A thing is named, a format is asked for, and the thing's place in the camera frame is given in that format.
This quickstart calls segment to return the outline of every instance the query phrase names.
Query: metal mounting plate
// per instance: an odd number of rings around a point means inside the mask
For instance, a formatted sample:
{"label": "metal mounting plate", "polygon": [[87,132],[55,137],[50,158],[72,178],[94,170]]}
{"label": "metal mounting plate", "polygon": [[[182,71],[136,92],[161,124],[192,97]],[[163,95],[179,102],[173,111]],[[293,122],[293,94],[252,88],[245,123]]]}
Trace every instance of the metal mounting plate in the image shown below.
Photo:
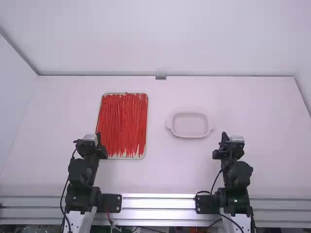
{"label": "metal mounting plate", "polygon": [[122,208],[121,194],[102,194],[103,205],[97,208],[97,212],[120,213]]}
{"label": "metal mounting plate", "polygon": [[219,208],[216,207],[215,200],[211,195],[198,195],[195,197],[195,211],[197,214],[217,214]]}

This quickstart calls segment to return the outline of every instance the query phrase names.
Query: wire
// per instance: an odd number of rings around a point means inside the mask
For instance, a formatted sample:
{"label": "wire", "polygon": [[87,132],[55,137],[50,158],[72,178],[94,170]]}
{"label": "wire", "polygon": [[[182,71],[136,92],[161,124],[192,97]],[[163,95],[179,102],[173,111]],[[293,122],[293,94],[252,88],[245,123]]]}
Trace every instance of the wire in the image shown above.
{"label": "wire", "polygon": [[[217,176],[216,176],[216,178],[215,178],[215,180],[214,180],[214,183],[213,183],[212,188],[211,188],[210,193],[209,193],[211,197],[213,197],[213,196],[212,196],[213,188],[214,188],[214,186],[215,186],[215,183],[216,183],[216,181],[217,181],[219,175],[222,173],[222,171],[223,171],[223,170],[221,169],[221,170],[218,172],[218,174],[217,174]],[[240,231],[241,231],[242,233],[244,233],[242,227],[240,227],[238,223],[236,223],[235,221],[233,221],[233,220],[230,219],[229,217],[227,217],[227,216],[221,214],[220,212],[219,212],[219,215],[222,216],[222,217],[224,217],[224,218],[226,218],[226,219],[228,219],[228,220],[231,221],[232,223],[234,223],[234,224],[240,229]]]}
{"label": "wire", "polygon": [[254,211],[253,211],[252,207],[251,207],[251,210],[252,210],[251,223],[253,224],[253,227],[254,227],[255,231],[257,232],[257,227],[256,227],[255,219],[254,219]]}
{"label": "wire", "polygon": [[64,229],[64,223],[65,223],[65,217],[63,217],[63,220],[62,220],[62,224],[60,225],[60,233],[63,233]]}
{"label": "wire", "polygon": [[161,231],[158,231],[158,230],[154,230],[154,229],[148,228],[148,227],[139,227],[139,228],[147,229],[147,230],[150,230],[150,231],[153,231],[153,232],[158,232],[158,233],[165,233],[165,232],[161,232]]}
{"label": "wire", "polygon": [[[75,154],[76,151],[77,151],[77,149],[75,149],[75,150],[73,151],[73,153],[72,153],[72,155],[71,155],[71,158],[74,158],[74,154]],[[65,208],[65,210],[63,210],[63,206],[62,206],[64,193],[65,193],[65,190],[66,190],[66,187],[67,187],[67,184],[68,184],[68,178],[69,178],[69,177],[67,177],[67,180],[66,180],[66,183],[65,183],[65,186],[64,186],[64,189],[63,189],[62,197],[60,198],[60,210],[61,210],[61,212],[62,212],[62,214],[63,214],[63,216],[64,216],[64,217],[63,217],[63,221],[62,221],[62,225],[63,225],[63,227],[65,227],[65,221],[64,221],[64,219],[65,219],[65,220],[67,221],[67,223],[68,223],[69,233],[71,233],[70,222],[69,222],[69,219],[68,219],[67,216],[66,216],[66,208]]]}
{"label": "wire", "polygon": [[242,227],[240,227],[238,223],[236,223],[235,221],[233,221],[232,219],[230,219],[229,217],[227,217],[227,216],[225,216],[225,215],[223,215],[223,214],[221,214],[221,213],[219,213],[219,215],[222,216],[222,217],[224,217],[224,218],[226,218],[226,219],[228,219],[230,222],[233,222],[233,223],[240,229],[240,231],[241,231],[242,233],[244,233]]}
{"label": "wire", "polygon": [[60,210],[61,212],[63,213],[63,216],[64,218],[66,219],[67,223],[68,223],[68,228],[69,228],[69,233],[71,233],[71,227],[70,227],[70,222],[66,216],[66,209],[65,211],[63,210],[63,207],[62,207],[62,202],[63,202],[63,197],[64,197],[64,193],[65,193],[65,189],[67,187],[67,184],[68,184],[68,178],[66,180],[66,183],[65,183],[65,186],[64,186],[64,189],[63,189],[63,193],[62,193],[62,197],[60,198]]}
{"label": "wire", "polygon": [[[108,209],[107,209],[106,212],[107,212],[107,216],[108,216],[108,220],[109,220],[110,226],[111,226],[113,229],[117,229],[118,231],[123,232],[123,233],[134,233],[134,232],[137,230],[137,228],[139,227],[139,226],[137,226],[137,227],[135,228],[135,230],[133,230],[133,231],[131,231],[131,232],[123,231],[123,230],[121,229],[121,227],[119,228],[118,225],[116,225],[116,224],[113,223],[113,221],[112,221],[111,218],[110,218],[110,214],[109,214]],[[158,232],[158,233],[165,233],[165,232],[161,232],[161,231],[158,231],[158,230],[154,230],[154,229],[151,229],[151,228],[148,228],[148,227],[139,227],[139,228],[147,229],[147,230],[150,230],[150,231],[153,231],[153,232]]]}
{"label": "wire", "polygon": [[207,193],[207,194],[210,194],[210,192],[205,191],[205,190],[202,190],[202,191],[200,191],[200,192],[197,192],[197,193],[196,193],[196,196],[197,196],[198,194],[200,194],[200,193]]}
{"label": "wire", "polygon": [[212,224],[210,224],[207,228],[210,228],[210,227],[214,226],[214,225],[215,225],[217,222],[219,222],[219,221],[222,221],[222,219],[220,218],[220,219],[214,221],[214,222],[213,222]]}
{"label": "wire", "polygon": [[135,230],[132,230],[131,232],[127,232],[127,231],[122,231],[124,233],[134,233],[137,230],[138,227],[135,228]]}
{"label": "wire", "polygon": [[215,178],[215,180],[214,180],[214,183],[213,183],[213,185],[212,185],[212,188],[210,189],[210,195],[213,195],[213,189],[214,189],[215,183],[216,183],[216,181],[217,181],[219,175],[222,173],[222,171],[223,171],[223,170],[220,169],[220,171],[218,172],[218,174],[217,174],[217,176],[216,176],[216,178]]}

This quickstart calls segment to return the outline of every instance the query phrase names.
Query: white bowl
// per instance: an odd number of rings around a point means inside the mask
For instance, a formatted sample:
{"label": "white bowl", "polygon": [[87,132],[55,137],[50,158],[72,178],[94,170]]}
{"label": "white bowl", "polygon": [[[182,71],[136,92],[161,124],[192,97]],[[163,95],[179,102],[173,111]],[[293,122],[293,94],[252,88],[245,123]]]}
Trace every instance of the white bowl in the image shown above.
{"label": "white bowl", "polygon": [[207,111],[202,107],[183,107],[166,119],[166,126],[177,137],[206,137],[213,129]]}

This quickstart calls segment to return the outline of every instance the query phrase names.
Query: red spaghetti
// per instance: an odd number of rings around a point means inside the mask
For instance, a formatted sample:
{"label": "red spaghetti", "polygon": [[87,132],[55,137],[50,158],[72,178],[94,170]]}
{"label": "red spaghetti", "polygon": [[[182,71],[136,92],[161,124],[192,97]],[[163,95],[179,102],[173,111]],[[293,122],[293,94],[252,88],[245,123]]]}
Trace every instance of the red spaghetti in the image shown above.
{"label": "red spaghetti", "polygon": [[111,94],[102,97],[96,132],[109,157],[133,158],[144,154],[147,134],[148,96]]}

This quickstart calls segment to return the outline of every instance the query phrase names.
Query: white tabletop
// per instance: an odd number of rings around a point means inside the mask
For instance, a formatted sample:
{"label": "white tabletop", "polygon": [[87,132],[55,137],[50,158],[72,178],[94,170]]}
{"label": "white tabletop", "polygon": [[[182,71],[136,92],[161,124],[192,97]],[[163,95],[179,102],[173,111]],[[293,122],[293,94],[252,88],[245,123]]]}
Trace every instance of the white tabletop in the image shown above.
{"label": "white tabletop", "polygon": [[[104,160],[102,192],[196,193],[209,190],[220,162],[211,154],[222,131],[245,138],[242,160],[254,168],[250,195],[311,197],[311,119],[293,77],[41,77],[1,175],[2,193],[49,194],[64,185],[73,140],[95,131],[101,96],[149,96],[147,153],[142,160]],[[215,123],[205,138],[172,135],[176,108],[201,106]],[[217,186],[222,186],[222,177]]]}

